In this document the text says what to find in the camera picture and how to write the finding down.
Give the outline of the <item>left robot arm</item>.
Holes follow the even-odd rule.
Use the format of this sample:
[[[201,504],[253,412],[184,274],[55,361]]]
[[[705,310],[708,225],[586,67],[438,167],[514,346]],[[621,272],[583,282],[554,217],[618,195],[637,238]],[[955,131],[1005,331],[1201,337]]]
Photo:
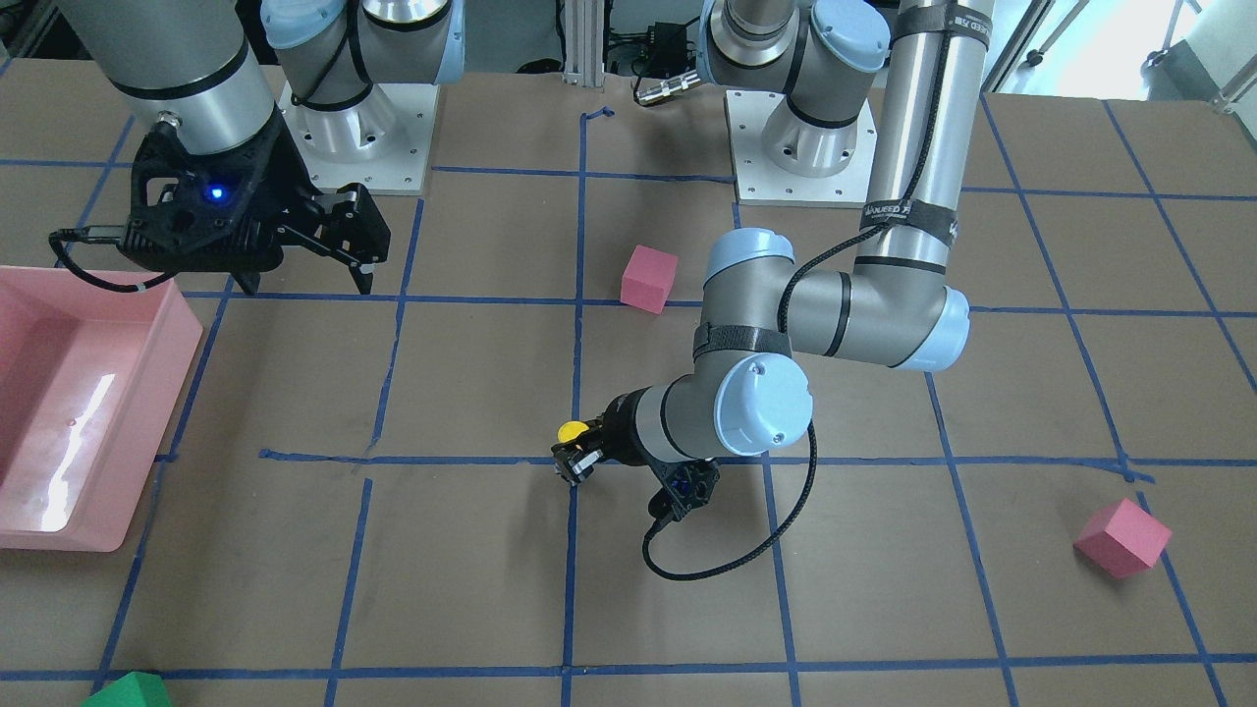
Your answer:
[[[965,296],[947,286],[957,206],[992,1],[903,1],[889,24],[865,1],[708,1],[696,72],[729,88],[777,92],[802,136],[848,138],[874,77],[887,69],[869,190],[848,272],[794,260],[789,239],[740,228],[711,247],[690,374],[569,421],[553,447],[569,484],[598,462],[675,465],[789,447],[813,398],[796,353],[938,372],[960,357]]]

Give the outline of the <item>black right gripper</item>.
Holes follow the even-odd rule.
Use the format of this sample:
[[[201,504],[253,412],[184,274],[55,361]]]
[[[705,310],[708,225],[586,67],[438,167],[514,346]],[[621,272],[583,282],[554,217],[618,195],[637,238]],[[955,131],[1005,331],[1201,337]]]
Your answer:
[[[243,294],[277,269],[283,245],[339,260],[360,294],[388,260],[391,230],[361,182],[316,195],[280,111],[251,138],[192,155],[177,130],[157,122],[131,171],[129,219],[117,250],[155,272],[230,272]]]

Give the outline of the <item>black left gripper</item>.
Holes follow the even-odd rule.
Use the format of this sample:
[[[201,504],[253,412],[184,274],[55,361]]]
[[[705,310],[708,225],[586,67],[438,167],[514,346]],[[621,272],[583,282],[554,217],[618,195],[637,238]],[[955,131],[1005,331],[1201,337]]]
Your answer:
[[[605,460],[647,464],[646,452],[636,426],[636,411],[645,391],[628,391],[615,398],[595,420],[563,421],[552,447],[557,470],[569,472],[569,486],[583,483],[595,465]]]

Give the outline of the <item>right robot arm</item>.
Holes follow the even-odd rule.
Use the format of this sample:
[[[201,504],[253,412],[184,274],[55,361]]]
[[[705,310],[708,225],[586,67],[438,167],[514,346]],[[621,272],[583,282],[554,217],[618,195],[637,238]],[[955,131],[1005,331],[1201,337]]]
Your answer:
[[[368,189],[310,182],[229,1],[62,1],[60,13],[132,112],[150,125],[131,171],[129,219],[57,230],[83,282],[138,294],[184,272],[233,276],[255,294],[287,247],[339,260],[360,294],[390,229]]]

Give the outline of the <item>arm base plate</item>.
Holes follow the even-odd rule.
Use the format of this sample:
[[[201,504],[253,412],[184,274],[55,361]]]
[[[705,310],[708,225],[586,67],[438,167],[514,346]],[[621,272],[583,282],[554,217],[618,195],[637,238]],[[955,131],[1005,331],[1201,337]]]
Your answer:
[[[421,196],[437,118],[440,86],[386,83],[354,107],[321,112],[278,99],[310,182],[334,192],[349,182],[373,195]]]
[[[869,102],[854,125],[804,125],[773,92],[727,92],[738,201],[786,208],[862,208],[877,130]]]

